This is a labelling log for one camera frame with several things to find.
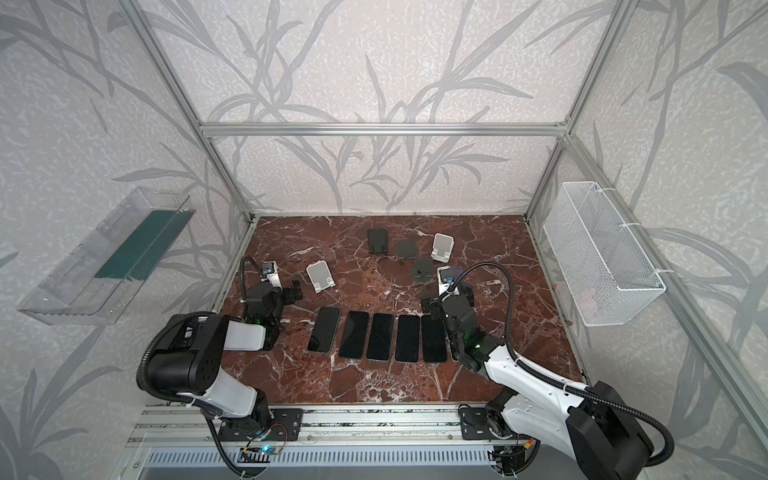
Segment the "black phone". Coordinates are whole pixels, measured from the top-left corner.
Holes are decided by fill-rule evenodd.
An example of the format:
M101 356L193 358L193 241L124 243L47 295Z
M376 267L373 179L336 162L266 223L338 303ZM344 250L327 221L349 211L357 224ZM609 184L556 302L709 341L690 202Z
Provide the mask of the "black phone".
M415 363L419 359L420 317L400 315L397 322L395 359L399 362Z
M388 361L394 327L392 314L375 313L371 324L366 358L373 361Z
M309 352L324 354L330 352L335 341L340 316L341 310L337 307L321 307L319 309L307 345Z
M360 359L365 349L370 314L350 311L344 323L338 355L346 359Z
M427 363L447 361L446 332L444 321L430 315L421 317L423 360Z

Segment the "black phone front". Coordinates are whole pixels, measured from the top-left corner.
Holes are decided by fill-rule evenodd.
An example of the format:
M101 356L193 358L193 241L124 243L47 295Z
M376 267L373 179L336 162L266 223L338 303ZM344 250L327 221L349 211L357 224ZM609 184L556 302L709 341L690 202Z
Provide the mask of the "black phone front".
M400 315L397 322L395 359L399 362L415 363L419 359L420 317Z

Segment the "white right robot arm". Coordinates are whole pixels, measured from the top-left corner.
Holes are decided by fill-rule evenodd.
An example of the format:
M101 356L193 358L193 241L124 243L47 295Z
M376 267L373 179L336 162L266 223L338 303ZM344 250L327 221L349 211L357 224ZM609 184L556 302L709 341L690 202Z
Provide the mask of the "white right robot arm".
M509 349L479 326L464 295L424 298L421 305L444 327L452 357L501 386L486 406L494 435L549 445L589 479L634 479L646 467L653 443L612 387L570 381Z

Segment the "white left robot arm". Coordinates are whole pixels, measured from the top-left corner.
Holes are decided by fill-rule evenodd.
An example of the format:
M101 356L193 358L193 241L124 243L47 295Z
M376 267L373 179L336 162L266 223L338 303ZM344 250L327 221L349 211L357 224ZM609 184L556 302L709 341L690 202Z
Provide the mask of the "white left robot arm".
M245 315L197 311L176 314L155 335L139 362L138 387L154 398L197 407L218 420L214 438L294 442L303 411L272 409L266 394L222 367L227 351L269 351L281 332L285 306L301 300L300 282L286 289L263 281L246 291Z

